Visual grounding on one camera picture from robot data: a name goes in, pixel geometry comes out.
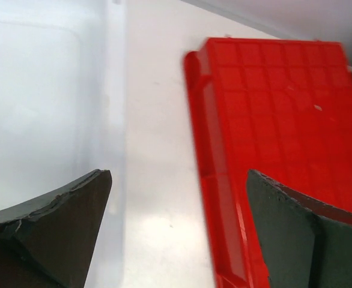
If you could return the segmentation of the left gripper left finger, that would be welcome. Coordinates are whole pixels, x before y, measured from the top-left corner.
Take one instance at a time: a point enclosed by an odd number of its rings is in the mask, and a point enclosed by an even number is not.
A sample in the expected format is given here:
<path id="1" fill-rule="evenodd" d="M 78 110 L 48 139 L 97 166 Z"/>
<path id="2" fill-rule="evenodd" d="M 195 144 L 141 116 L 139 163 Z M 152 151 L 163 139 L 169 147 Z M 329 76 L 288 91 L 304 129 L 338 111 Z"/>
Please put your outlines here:
<path id="1" fill-rule="evenodd" d="M 96 169 L 0 210 L 0 287 L 84 287 L 111 187 Z"/>

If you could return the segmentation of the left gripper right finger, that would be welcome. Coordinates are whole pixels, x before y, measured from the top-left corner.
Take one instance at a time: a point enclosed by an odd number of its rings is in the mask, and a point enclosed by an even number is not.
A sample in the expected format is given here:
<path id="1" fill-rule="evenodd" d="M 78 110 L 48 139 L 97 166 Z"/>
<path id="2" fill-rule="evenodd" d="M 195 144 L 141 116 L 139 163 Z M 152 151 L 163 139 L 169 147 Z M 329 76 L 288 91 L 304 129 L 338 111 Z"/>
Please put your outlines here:
<path id="1" fill-rule="evenodd" d="M 247 198 L 271 287 L 352 287 L 352 213 L 250 170 Z"/>

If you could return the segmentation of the red plastic tray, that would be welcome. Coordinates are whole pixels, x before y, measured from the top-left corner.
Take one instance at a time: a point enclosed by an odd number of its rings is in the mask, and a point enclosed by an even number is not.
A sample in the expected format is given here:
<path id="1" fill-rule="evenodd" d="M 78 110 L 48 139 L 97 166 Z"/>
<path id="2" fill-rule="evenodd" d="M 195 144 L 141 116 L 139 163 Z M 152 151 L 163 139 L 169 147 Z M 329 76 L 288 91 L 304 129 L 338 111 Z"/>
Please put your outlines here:
<path id="1" fill-rule="evenodd" d="M 208 38 L 183 59 L 217 287 L 271 287 L 257 170 L 352 213 L 352 73 L 337 42 Z"/>

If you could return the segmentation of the white plastic bin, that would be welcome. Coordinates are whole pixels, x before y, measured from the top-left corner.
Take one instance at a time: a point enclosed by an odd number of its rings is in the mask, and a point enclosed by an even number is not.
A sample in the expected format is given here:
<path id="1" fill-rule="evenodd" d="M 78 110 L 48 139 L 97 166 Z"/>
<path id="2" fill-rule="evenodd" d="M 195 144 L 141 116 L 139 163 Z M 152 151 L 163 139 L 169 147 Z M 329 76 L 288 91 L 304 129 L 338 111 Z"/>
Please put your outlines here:
<path id="1" fill-rule="evenodd" d="M 0 210 L 109 170 L 86 287 L 123 277 L 125 31 L 124 1 L 0 1 Z"/>

